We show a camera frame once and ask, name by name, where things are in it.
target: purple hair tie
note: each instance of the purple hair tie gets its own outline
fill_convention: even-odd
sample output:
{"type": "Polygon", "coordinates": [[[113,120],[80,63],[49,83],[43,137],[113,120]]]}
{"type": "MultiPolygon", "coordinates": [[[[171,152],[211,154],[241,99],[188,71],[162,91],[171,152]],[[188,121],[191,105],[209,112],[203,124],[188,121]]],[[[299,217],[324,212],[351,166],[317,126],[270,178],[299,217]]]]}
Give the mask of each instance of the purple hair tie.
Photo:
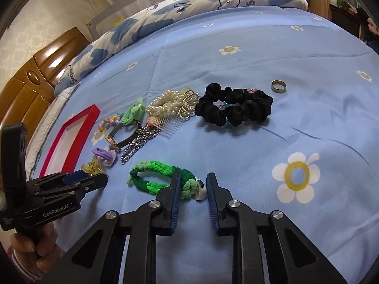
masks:
{"type": "Polygon", "coordinates": [[[98,156],[107,167],[112,166],[114,160],[116,159],[116,152],[114,150],[106,151],[102,148],[94,148],[92,152],[98,156]]]}

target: green braided hair tie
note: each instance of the green braided hair tie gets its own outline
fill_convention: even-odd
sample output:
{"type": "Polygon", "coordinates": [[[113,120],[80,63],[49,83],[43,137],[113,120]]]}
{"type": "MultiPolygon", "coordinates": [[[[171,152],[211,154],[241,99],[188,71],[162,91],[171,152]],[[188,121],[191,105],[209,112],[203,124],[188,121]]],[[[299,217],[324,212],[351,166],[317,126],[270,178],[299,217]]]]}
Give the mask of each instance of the green braided hair tie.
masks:
{"type": "Polygon", "coordinates": [[[133,120],[141,121],[145,114],[145,106],[142,104],[143,98],[138,98],[137,101],[126,110],[124,116],[121,118],[123,125],[129,125],[133,120]]]}
{"type": "Polygon", "coordinates": [[[181,173],[181,184],[183,187],[181,190],[181,199],[189,198],[192,194],[194,194],[196,200],[201,201],[207,195],[207,189],[204,188],[203,183],[197,180],[194,174],[192,174],[192,172],[188,171],[187,169],[181,169],[154,160],[141,161],[133,166],[126,183],[130,184],[132,181],[139,190],[150,193],[152,195],[157,195],[160,189],[168,187],[168,185],[146,181],[137,175],[139,172],[156,172],[160,175],[168,177],[172,177],[174,172],[179,172],[181,173]]]}

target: triangular cutout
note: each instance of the triangular cutout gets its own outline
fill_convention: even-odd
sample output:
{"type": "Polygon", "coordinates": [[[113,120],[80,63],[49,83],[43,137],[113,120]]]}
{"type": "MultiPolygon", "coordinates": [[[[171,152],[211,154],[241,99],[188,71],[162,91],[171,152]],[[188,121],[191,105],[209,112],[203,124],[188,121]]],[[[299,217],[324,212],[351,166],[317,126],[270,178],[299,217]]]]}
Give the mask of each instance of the triangular cutout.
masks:
{"type": "Polygon", "coordinates": [[[296,267],[304,267],[316,262],[316,256],[306,247],[299,237],[290,229],[285,230],[293,262],[296,267]]]}
{"type": "Polygon", "coordinates": [[[102,237],[103,230],[97,230],[79,251],[73,255],[71,261],[85,268],[92,268],[102,237]]]}

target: patterned wallpaper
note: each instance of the patterned wallpaper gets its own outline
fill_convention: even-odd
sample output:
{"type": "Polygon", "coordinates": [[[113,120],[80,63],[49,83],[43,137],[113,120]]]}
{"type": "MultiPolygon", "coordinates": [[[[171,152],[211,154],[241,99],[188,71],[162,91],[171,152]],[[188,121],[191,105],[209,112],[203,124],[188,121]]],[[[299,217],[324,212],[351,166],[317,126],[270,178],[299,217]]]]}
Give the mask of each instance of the patterned wallpaper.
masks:
{"type": "Polygon", "coordinates": [[[89,0],[29,0],[0,39],[0,91],[35,52],[65,31],[76,26],[92,41],[85,23],[96,15],[89,0]]]}

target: mattress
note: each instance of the mattress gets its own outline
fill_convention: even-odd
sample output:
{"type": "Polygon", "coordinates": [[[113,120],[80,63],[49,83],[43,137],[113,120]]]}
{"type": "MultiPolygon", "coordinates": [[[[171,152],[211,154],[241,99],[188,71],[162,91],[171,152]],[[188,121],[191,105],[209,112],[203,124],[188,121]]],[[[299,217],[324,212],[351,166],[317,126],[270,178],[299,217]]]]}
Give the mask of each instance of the mattress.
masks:
{"type": "MultiPolygon", "coordinates": [[[[299,9],[276,6],[223,9],[196,15],[137,41],[86,76],[46,138],[37,177],[61,125],[95,104],[106,116],[138,97],[147,105],[166,90],[204,93],[256,88],[273,97],[262,124],[222,128],[199,116],[171,138],[158,135],[125,165],[119,159],[108,185],[86,195],[82,208],[56,221],[57,243],[68,250],[105,212],[130,212],[153,196],[126,180],[131,166],[158,160],[219,185],[253,210],[282,210],[349,284],[357,284],[379,254],[379,56],[333,23],[299,9]],[[226,46],[233,54],[223,54],[226,46]],[[273,80],[287,91],[271,91],[273,80]],[[291,191],[284,171],[302,190],[291,191]]],[[[117,140],[129,133],[119,133],[117,140]]],[[[88,137],[76,169],[107,142],[88,137]]],[[[181,203],[173,237],[157,238],[157,283],[230,283],[232,239],[217,237],[205,201],[181,203]]]]}

